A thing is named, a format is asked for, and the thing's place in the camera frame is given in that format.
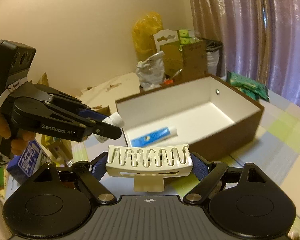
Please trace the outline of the person left hand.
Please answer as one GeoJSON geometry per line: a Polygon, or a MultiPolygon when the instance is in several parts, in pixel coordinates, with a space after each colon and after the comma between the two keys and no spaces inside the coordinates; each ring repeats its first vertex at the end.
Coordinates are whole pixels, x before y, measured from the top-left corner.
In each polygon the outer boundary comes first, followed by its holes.
{"type": "MultiPolygon", "coordinates": [[[[9,139],[11,136],[10,127],[4,118],[4,116],[0,113],[0,135],[5,138],[9,139]]],[[[30,141],[34,140],[36,134],[34,132],[21,130],[21,137],[15,138],[11,141],[11,152],[14,155],[21,155],[24,150],[27,148],[30,141]]]]}

